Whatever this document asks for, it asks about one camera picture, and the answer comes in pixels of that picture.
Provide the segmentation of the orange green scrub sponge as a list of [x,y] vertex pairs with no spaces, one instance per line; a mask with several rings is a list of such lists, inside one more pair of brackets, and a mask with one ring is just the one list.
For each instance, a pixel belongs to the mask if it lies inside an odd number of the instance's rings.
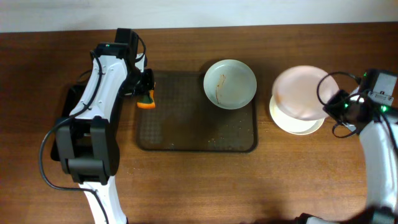
[[154,90],[149,90],[148,93],[144,94],[140,100],[137,101],[137,107],[141,109],[154,109]]

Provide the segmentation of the white plate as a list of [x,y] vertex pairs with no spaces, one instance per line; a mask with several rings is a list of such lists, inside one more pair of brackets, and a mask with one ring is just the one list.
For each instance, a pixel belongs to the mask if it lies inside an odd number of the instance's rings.
[[272,120],[280,129],[294,135],[302,136],[302,135],[312,134],[318,129],[320,129],[325,120],[323,118],[313,121],[304,121],[290,117],[278,108],[274,96],[272,96],[270,99],[269,111]]
[[257,90],[254,72],[239,60],[226,59],[214,63],[205,73],[203,89],[206,97],[226,110],[249,104]]
[[286,115],[312,121],[326,118],[323,110],[339,91],[337,82],[318,67],[300,65],[283,71],[274,81],[272,96]]

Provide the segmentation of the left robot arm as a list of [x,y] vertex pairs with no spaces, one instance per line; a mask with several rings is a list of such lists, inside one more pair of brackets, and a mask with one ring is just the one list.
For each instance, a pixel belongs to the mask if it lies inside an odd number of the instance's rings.
[[155,108],[153,72],[137,49],[137,44],[98,44],[84,92],[55,129],[59,162],[85,193],[95,223],[128,222],[116,188],[119,115],[125,97],[138,96],[141,109]]

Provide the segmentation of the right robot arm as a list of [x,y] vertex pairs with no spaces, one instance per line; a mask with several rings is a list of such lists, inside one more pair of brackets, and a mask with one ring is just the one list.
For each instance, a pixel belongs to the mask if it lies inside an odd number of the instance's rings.
[[326,220],[307,213],[296,223],[397,223],[397,109],[364,93],[338,91],[323,104],[337,124],[353,125],[364,152],[367,199],[363,211],[346,220]]

